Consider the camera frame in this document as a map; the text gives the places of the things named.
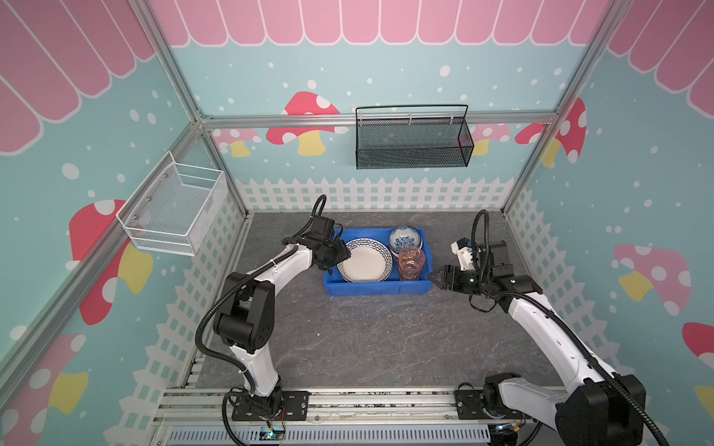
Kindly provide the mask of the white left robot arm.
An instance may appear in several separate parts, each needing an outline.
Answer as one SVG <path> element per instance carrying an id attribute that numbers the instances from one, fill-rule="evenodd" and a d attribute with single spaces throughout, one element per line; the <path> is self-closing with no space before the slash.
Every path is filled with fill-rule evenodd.
<path id="1" fill-rule="evenodd" d="M 350 258 L 342 226 L 323 215 L 327 197 L 316 200 L 308 222 L 283 240 L 284 250 L 253 271 L 229 274 L 223 291 L 198 323 L 194 343 L 204 355 L 232 364 L 245 379 L 231 390 L 226 405 L 246 401 L 249 412 L 271 420 L 284 411 L 281 378 L 269 341 L 275 327 L 276 298 L 312 267 L 331 273 Z"/>

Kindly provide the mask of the white plate black rim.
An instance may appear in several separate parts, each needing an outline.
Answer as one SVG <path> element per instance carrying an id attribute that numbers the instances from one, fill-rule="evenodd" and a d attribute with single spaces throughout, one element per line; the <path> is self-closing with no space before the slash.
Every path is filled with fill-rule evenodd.
<path id="1" fill-rule="evenodd" d="M 338 271 L 346 282 L 383 282 L 392 274 L 392 254 L 383 243 L 358 238 L 346 246 L 350 257 L 338 264 Z"/>

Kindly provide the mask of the blue plastic bin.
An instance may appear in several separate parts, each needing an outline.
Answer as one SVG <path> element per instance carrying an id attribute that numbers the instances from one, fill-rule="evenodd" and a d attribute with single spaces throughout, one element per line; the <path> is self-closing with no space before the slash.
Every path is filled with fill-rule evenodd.
<path id="1" fill-rule="evenodd" d="M 426 265 L 417 281 L 402 281 L 398 271 L 397 259 L 392 256 L 393 269 L 390 277 L 383 282 L 346 282 L 338 266 L 332 268 L 324 275 L 324 286 L 331 297 L 359 297 L 359 295 L 419 295 L 427 294 L 432 283 L 428 275 L 433 272 L 433 259 L 431 247 L 426 242 L 426 235 L 422 228 L 417 228 L 421 233 L 423 245 L 421 250 L 426 255 Z M 346 229 L 341 239 L 347 243 L 358 238 L 377 240 L 388 247 L 390 229 Z"/>

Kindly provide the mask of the black mesh wall basket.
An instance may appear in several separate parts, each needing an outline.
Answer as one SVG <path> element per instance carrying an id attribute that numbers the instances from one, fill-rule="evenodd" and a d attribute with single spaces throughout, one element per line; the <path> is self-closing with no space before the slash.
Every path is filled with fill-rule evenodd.
<path id="1" fill-rule="evenodd" d="M 357 107 L 358 169 L 467 167 L 475 143 L 469 107 L 458 104 Z"/>

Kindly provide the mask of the blue floral ceramic bowl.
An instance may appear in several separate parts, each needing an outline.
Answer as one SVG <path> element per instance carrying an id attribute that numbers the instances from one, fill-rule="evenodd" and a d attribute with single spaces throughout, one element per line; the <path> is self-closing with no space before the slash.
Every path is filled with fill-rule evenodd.
<path id="1" fill-rule="evenodd" d="M 404 248 L 416 247 L 420 249 L 423 245 L 423 239 L 418 229 L 412 226 L 400 226 L 390 232 L 388 244 L 390 252 L 397 258 Z"/>

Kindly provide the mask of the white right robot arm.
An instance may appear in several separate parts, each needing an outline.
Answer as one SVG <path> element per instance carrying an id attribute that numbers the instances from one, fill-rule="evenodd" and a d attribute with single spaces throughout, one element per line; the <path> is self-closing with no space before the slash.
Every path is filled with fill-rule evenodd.
<path id="1" fill-rule="evenodd" d="M 530 444 L 548 427 L 565 445 L 639 445 L 646 433 L 657 444 L 668 439 L 645 410 L 646 390 L 634 375 L 621 375 L 591 350 L 556 313 L 542 288 L 517 275 L 506 243 L 490 239 L 487 211 L 477 213 L 470 237 L 454 243 L 459 258 L 430 274 L 438 288 L 491 301 L 519 323 L 545 354 L 563 382 L 550 390 L 517 373 L 489 375 L 480 390 L 457 388 L 457 405 L 479 407 L 492 419 L 520 414 L 537 425 L 524 439 Z"/>

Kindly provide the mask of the red transparent plastic cup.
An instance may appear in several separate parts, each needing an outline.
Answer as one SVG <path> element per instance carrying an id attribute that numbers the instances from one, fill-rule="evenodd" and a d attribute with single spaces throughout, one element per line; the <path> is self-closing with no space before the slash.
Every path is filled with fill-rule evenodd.
<path id="1" fill-rule="evenodd" d="M 407 246 L 398 254 L 397 262 L 402 281 L 417 281 L 426 265 L 426 255 L 418 247 Z"/>

